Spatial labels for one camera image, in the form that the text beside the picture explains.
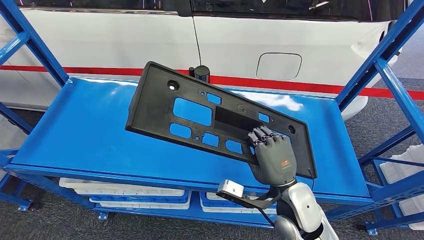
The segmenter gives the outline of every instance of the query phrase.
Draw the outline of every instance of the black cable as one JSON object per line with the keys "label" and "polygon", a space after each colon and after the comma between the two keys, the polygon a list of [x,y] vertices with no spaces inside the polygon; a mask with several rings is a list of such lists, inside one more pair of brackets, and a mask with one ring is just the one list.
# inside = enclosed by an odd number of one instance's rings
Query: black cable
{"label": "black cable", "polygon": [[310,168],[308,168],[307,171],[309,172],[310,177],[312,178],[312,187],[310,188],[310,190],[313,192],[314,191],[314,185],[315,185],[315,178],[312,176],[312,172],[311,172]]}
{"label": "black cable", "polygon": [[264,212],[264,210],[262,210],[261,208],[257,208],[259,210],[259,212],[263,215],[263,217],[268,221],[269,224],[271,224],[271,226],[273,228],[275,228],[276,226],[274,225],[274,222],[271,220],[271,218]]}

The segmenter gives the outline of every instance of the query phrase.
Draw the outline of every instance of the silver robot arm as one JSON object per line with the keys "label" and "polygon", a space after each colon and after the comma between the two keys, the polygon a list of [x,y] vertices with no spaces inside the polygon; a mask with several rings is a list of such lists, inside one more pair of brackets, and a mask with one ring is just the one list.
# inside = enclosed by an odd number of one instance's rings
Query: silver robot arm
{"label": "silver robot arm", "polygon": [[274,226],[282,240],[339,240],[308,185],[295,183],[282,192],[280,201],[292,211],[285,215],[285,210],[277,210]]}
{"label": "silver robot arm", "polygon": [[[312,190],[296,180],[297,162],[289,138],[264,125],[254,128],[247,137],[258,162],[258,165],[250,164],[250,169],[258,182],[270,185],[269,192],[259,197],[259,201],[247,200],[242,198],[243,186],[225,180],[217,195],[247,208],[257,208],[282,240],[338,240]],[[275,201],[277,217],[273,222],[262,209]]]}

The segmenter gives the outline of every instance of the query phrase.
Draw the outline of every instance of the blue shelf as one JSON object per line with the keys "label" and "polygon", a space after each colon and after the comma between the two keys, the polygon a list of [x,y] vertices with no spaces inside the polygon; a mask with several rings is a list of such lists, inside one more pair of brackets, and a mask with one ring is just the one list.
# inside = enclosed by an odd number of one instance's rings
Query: blue shelf
{"label": "blue shelf", "polygon": [[[198,192],[192,192],[190,200],[190,208],[181,209],[147,209],[147,208],[111,208],[102,207],[97,204],[94,208],[97,212],[110,213],[126,213],[139,214],[147,216],[169,217],[187,220],[197,220],[205,222],[234,224],[251,227],[271,228],[272,226],[265,220],[260,213],[220,213],[220,212],[204,212],[200,205]],[[273,220],[277,215],[268,214]]]}
{"label": "blue shelf", "polygon": [[[244,185],[247,192],[268,190],[244,162],[125,131],[136,86],[134,81],[71,77],[7,169],[202,192],[214,192],[221,181],[230,179]],[[334,99],[237,93],[308,125],[318,175],[313,190],[322,196],[319,201],[370,203]],[[312,185],[310,179],[298,180]]]}

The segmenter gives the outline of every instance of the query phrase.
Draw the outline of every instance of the car door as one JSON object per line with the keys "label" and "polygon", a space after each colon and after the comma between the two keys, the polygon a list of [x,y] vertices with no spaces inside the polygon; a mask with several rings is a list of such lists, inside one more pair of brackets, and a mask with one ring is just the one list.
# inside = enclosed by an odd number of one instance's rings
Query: car door
{"label": "car door", "polygon": [[[402,0],[191,1],[201,63],[211,75],[237,77],[237,88],[325,96],[350,80],[403,11]],[[212,79],[236,82],[225,77]],[[349,116],[367,103],[359,98]]]}
{"label": "car door", "polygon": [[[162,0],[22,2],[22,12],[71,76],[138,80],[148,61],[177,70],[200,64],[193,19],[163,10]],[[0,34],[4,42],[15,35],[6,22]],[[24,46],[8,62],[0,70],[0,101],[46,109],[60,88],[37,58]],[[25,95],[7,94],[18,81]]]}

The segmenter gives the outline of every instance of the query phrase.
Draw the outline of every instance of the lower shelf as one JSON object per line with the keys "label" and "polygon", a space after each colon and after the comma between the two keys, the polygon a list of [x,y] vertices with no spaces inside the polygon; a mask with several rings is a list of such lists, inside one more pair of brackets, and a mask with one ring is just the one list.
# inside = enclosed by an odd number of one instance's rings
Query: lower shelf
{"label": "lower shelf", "polygon": [[[125,207],[102,207],[96,205],[96,212],[139,214],[147,216],[169,217],[187,220],[196,220],[213,223],[234,224],[250,227],[271,228],[272,226],[260,213],[221,213],[204,212],[200,203],[199,192],[193,191],[190,199],[190,207],[187,210],[181,209],[146,209],[146,208],[125,208]],[[273,220],[277,215],[268,214]]]}

